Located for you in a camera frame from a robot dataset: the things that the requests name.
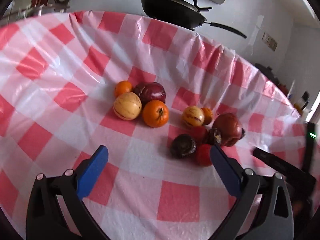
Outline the red tomato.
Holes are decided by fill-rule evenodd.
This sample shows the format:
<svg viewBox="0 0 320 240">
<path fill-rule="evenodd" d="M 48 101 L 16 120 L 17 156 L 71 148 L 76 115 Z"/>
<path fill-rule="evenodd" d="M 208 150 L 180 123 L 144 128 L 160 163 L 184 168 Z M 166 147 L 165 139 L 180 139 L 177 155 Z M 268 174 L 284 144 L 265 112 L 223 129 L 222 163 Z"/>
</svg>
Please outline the red tomato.
<svg viewBox="0 0 320 240">
<path fill-rule="evenodd" d="M 203 167 L 212 166 L 210 159 L 210 149 L 209 144 L 199 144 L 195 152 L 195 161 L 198 165 Z"/>
<path fill-rule="evenodd" d="M 204 126 L 193 127 L 190 130 L 190 136 L 197 144 L 203 144 L 207 141 L 208 131 Z"/>
</svg>

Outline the large dark red apple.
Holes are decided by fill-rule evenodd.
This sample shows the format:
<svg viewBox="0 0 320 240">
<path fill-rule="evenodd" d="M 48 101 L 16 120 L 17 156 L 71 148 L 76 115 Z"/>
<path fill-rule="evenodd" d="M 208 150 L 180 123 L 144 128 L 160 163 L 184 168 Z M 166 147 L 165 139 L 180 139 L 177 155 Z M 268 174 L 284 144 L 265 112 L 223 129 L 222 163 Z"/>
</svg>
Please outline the large dark red apple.
<svg viewBox="0 0 320 240">
<path fill-rule="evenodd" d="M 220 132 L 221 146 L 232 147 L 246 135 L 240 121 L 233 113 L 220 114 L 213 122 L 212 128 Z"/>
</svg>

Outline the small orange tangerine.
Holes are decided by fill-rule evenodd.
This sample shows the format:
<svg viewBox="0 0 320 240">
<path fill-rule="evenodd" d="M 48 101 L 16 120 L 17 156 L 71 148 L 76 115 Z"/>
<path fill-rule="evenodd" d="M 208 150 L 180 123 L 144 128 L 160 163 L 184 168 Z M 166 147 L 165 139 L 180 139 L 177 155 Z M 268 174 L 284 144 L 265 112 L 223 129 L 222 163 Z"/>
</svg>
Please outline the small orange tangerine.
<svg viewBox="0 0 320 240">
<path fill-rule="evenodd" d="M 121 94 L 131 92 L 133 90 L 133 86 L 129 81 L 120 81 L 116 84 L 114 89 L 114 96 L 117 98 Z"/>
</svg>

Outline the dark red wrinkled fruit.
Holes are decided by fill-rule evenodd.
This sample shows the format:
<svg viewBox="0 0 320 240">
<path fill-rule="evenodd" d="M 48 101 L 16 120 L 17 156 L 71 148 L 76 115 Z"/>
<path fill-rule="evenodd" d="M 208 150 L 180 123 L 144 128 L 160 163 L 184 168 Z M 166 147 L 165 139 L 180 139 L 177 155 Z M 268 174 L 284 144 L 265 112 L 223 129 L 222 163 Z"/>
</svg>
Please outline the dark red wrinkled fruit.
<svg viewBox="0 0 320 240">
<path fill-rule="evenodd" d="M 140 98 L 142 105 L 152 100 L 165 103 L 167 97 L 164 87 L 157 82 L 141 82 L 134 87 L 133 92 Z"/>
</svg>

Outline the red white checkered tablecloth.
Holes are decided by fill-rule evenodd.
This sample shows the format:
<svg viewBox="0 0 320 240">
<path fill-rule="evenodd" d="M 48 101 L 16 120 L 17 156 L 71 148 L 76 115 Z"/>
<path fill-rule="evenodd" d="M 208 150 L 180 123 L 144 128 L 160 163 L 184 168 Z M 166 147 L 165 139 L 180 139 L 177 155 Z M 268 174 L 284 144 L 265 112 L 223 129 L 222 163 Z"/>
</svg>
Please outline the red white checkered tablecloth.
<svg viewBox="0 0 320 240">
<path fill-rule="evenodd" d="M 160 83 L 169 121 L 122 120 L 114 89 Z M 112 239 L 207 239 L 230 210 L 212 167 L 173 159 L 187 132 L 182 112 L 208 107 L 238 116 L 246 136 L 226 153 L 271 175 L 254 147 L 299 166 L 304 127 L 282 92 L 215 41 L 173 25 L 118 12 L 49 14 L 1 28 L 1 208 L 25 236 L 39 173 L 59 176 L 100 146 L 109 161 L 84 202 Z"/>
</svg>

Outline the black frying pan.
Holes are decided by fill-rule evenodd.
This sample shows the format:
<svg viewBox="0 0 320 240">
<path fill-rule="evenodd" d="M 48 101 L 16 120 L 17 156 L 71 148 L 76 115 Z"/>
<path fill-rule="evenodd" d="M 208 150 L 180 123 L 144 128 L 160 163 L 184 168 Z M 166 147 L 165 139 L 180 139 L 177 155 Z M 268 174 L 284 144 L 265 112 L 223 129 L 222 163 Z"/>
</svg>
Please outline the black frying pan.
<svg viewBox="0 0 320 240">
<path fill-rule="evenodd" d="M 211 7 L 199 7 L 197 0 L 189 3 L 185 0 L 141 0 L 143 11 L 150 18 L 178 25 L 182 28 L 194 31 L 195 28 L 208 24 L 211 27 L 216 27 L 230 31 L 243 38 L 247 36 L 241 31 L 216 22 L 208 22 L 201 14 L 208 12 Z"/>
</svg>

